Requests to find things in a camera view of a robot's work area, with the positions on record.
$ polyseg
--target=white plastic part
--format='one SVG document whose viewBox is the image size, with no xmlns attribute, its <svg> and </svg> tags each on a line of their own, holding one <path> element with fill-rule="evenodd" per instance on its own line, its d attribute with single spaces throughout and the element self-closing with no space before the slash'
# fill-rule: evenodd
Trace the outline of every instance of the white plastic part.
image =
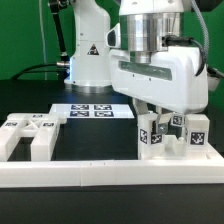
<svg viewBox="0 0 224 224">
<path fill-rule="evenodd" d="M 145 13 L 183 12 L 182 0 L 122 0 L 120 16 Z"/>
<path fill-rule="evenodd" d="M 33 137 L 32 161 L 50 161 L 60 124 L 66 119 L 49 114 L 10 114 L 0 128 L 0 161 L 7 161 L 22 137 Z"/>
<path fill-rule="evenodd" d="M 67 84 L 77 86 L 110 86 L 108 54 L 105 36 L 110 30 L 109 14 L 95 0 L 71 1 L 75 14 L 76 52 L 70 60 Z"/>
<path fill-rule="evenodd" d="M 115 33 L 115 46 L 110 46 L 110 44 L 108 43 L 108 35 L 109 33 L 114 32 Z M 121 26 L 120 23 L 118 23 L 112 30 L 110 30 L 107 34 L 106 34 L 106 44 L 108 47 L 111 48 L 121 48 Z"/>
<path fill-rule="evenodd" d="M 157 119 L 157 114 L 146 114 L 138 116 L 138 158 L 152 159 L 164 155 L 165 144 L 164 135 L 155 136 L 159 139 L 158 144 L 154 144 L 152 139 L 153 122 Z"/>
<path fill-rule="evenodd" d="M 204 160 L 209 151 L 209 120 L 205 115 L 187 115 L 186 136 L 157 135 L 152 132 L 157 114 L 138 116 L 138 157 L 149 159 Z"/>
<path fill-rule="evenodd" d="M 158 71 L 170 69 L 171 81 L 121 70 L 120 61 L 130 62 L 129 52 L 111 50 L 110 71 L 115 91 L 180 114 L 198 113 L 207 106 L 206 69 L 195 76 L 200 66 L 197 48 L 169 47 L 167 52 L 152 55 L 149 66 L 157 67 Z"/>
<path fill-rule="evenodd" d="M 224 183 L 224 159 L 0 163 L 0 188 Z"/>
</svg>

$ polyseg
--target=robotic arm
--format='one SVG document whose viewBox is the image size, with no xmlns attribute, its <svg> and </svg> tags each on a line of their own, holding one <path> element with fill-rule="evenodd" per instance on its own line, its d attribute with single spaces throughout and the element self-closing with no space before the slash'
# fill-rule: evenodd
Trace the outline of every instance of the robotic arm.
<svg viewBox="0 0 224 224">
<path fill-rule="evenodd" d="M 110 52 L 116 91 L 181 114 L 204 110 L 208 103 L 204 58 L 198 48 L 178 46 L 185 41 L 183 12 L 182 0 L 121 2 L 120 23 L 107 38 L 108 45 L 118 49 Z M 167 37 L 179 42 L 169 46 Z"/>
</svg>

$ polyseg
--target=cable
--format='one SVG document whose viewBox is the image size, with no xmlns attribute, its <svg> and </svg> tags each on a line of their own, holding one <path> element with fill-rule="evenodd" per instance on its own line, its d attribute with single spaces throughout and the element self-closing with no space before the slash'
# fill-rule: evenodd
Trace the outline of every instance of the cable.
<svg viewBox="0 0 224 224">
<path fill-rule="evenodd" d="M 22 74 L 24 74 L 25 72 L 29 72 L 30 70 L 33 69 L 37 69 L 37 68 L 44 68 L 44 67 L 56 67 L 57 64 L 56 63 L 49 63 L 49 64 L 39 64 L 39 65 L 34 65 L 28 68 L 23 69 L 22 71 L 20 71 L 19 73 L 13 75 L 11 77 L 11 80 L 17 80 Z"/>
<path fill-rule="evenodd" d="M 42 0 L 39 0 L 39 14 L 40 14 L 40 30 L 41 30 L 41 38 L 43 44 L 43 57 L 44 63 L 47 63 L 47 50 L 46 50 L 46 41 L 45 41 L 45 33 L 44 33 L 44 23 L 43 23 L 43 7 Z"/>
<path fill-rule="evenodd" d="M 201 55 L 201 65 L 200 65 L 200 68 L 198 69 L 197 74 L 195 75 L 195 76 L 199 76 L 203 72 L 203 70 L 205 68 L 205 65 L 206 65 L 206 61 L 207 61 L 206 52 L 205 52 L 204 48 L 202 47 L 202 45 L 198 41 L 196 41 L 196 40 L 194 40 L 192 38 L 190 40 L 190 42 L 192 44 L 195 44 L 199 48 L 199 51 L 200 51 L 200 55 Z"/>
<path fill-rule="evenodd" d="M 221 78 L 221 79 L 224 78 L 224 74 L 215 68 L 208 66 L 207 71 L 212 77 Z"/>
<path fill-rule="evenodd" d="M 199 20 L 199 23 L 201 25 L 202 28 L 202 32 L 203 32 L 203 36 L 204 36 L 204 51 L 205 51 L 205 56 L 206 56 L 206 61 L 208 59 L 208 53 L 209 53 L 209 33 L 208 33 L 208 28 L 205 24 L 205 20 L 198 8 L 197 3 L 195 2 L 195 0 L 191 0 L 191 4 L 192 7 L 197 15 L 197 18 Z"/>
</svg>

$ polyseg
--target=black cable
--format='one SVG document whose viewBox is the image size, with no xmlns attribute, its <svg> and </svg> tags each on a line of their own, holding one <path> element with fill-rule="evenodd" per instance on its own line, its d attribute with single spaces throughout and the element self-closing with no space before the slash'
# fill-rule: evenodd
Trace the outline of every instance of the black cable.
<svg viewBox="0 0 224 224">
<path fill-rule="evenodd" d="M 56 63 L 49 63 L 49 64 L 39 64 L 39 65 L 34 65 L 28 68 L 23 69 L 22 71 L 20 71 L 19 73 L 13 75 L 10 79 L 11 80 L 17 80 L 22 74 L 31 71 L 33 69 L 37 69 L 37 68 L 44 68 L 44 67 L 57 67 Z"/>
<path fill-rule="evenodd" d="M 211 77 L 224 79 L 224 74 L 220 72 L 218 69 L 208 66 L 207 71 L 211 75 Z"/>
<path fill-rule="evenodd" d="M 206 53 L 205 53 L 204 48 L 202 47 L 202 45 L 201 45 L 198 41 L 196 41 L 196 40 L 194 40 L 194 39 L 192 38 L 192 39 L 190 40 L 190 42 L 193 43 L 194 45 L 196 45 L 196 46 L 198 47 L 198 49 L 199 49 L 199 51 L 200 51 L 200 54 L 201 54 L 201 66 L 200 66 L 200 68 L 198 69 L 197 74 L 195 75 L 195 76 L 199 76 L 199 75 L 203 72 L 203 70 L 204 70 L 204 68 L 205 68 L 206 61 L 207 61 L 207 56 L 206 56 Z"/>
</svg>

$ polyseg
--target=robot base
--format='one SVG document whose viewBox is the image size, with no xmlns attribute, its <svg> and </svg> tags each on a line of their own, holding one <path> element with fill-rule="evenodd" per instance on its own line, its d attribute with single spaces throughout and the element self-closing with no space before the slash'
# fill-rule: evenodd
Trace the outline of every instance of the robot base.
<svg viewBox="0 0 224 224">
<path fill-rule="evenodd" d="M 65 88 L 77 93 L 85 94 L 105 94 L 113 92 L 111 85 L 109 86 L 78 86 L 76 84 L 65 83 Z"/>
</svg>

